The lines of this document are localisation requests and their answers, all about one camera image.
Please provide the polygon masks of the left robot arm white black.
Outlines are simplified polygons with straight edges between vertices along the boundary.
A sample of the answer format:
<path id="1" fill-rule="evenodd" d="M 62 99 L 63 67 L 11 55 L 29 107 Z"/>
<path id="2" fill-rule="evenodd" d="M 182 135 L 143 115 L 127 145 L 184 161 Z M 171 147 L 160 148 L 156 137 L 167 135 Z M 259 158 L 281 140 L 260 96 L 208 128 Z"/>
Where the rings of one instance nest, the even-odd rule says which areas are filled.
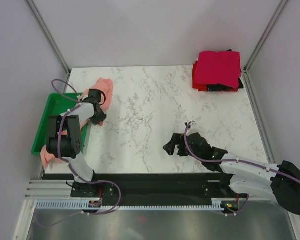
<path id="1" fill-rule="evenodd" d="M 99 89 L 90 89 L 88 96 L 63 114 L 47 119 L 46 150 L 62 160 L 71 170 L 74 182 L 72 197 L 97 197 L 100 185 L 93 180 L 94 171 L 82 154 L 81 125 L 88 121 L 93 125 L 103 122 L 107 115 L 101 106 L 106 103 L 106 94 Z"/>

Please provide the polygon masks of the salmon pink t shirt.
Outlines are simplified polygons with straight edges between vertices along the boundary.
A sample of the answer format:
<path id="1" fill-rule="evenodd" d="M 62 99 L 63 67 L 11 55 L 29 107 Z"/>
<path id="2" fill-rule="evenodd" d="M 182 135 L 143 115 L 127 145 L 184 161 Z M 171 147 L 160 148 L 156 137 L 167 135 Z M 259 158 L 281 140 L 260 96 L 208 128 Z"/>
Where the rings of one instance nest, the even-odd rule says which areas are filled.
<path id="1" fill-rule="evenodd" d="M 80 93 L 74 98 L 74 101 L 77 102 L 78 100 L 82 101 L 83 99 L 88 97 L 89 90 L 97 89 L 104 93 L 104 95 L 101 95 L 101 109 L 104 113 L 107 112 L 107 110 L 110 108 L 110 105 L 112 103 L 112 97 L 113 97 L 113 90 L 114 90 L 114 83 L 111 79 L 104 79 L 99 78 L 95 85 L 92 87 L 86 89 L 83 93 Z M 59 158 L 56 158 L 53 154 L 48 153 L 46 145 L 43 145 L 40 152 L 40 158 L 43 164 L 44 169 L 46 170 L 49 165 L 52 163 L 63 163 L 62 160 Z"/>

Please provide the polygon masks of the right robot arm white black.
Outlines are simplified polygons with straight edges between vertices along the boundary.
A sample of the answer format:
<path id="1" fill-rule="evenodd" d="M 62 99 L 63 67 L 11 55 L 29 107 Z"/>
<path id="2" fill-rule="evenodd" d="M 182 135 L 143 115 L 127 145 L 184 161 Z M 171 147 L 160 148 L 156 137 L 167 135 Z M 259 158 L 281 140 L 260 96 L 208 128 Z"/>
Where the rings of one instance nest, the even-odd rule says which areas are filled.
<path id="1" fill-rule="evenodd" d="M 224 174 L 219 191 L 225 197 L 236 193 L 265 198 L 300 216 L 300 169 L 289 161 L 270 164 L 239 158 L 211 146 L 197 132 L 174 133 L 163 150 L 170 156 L 177 150 L 179 157 L 193 157 L 209 171 Z"/>

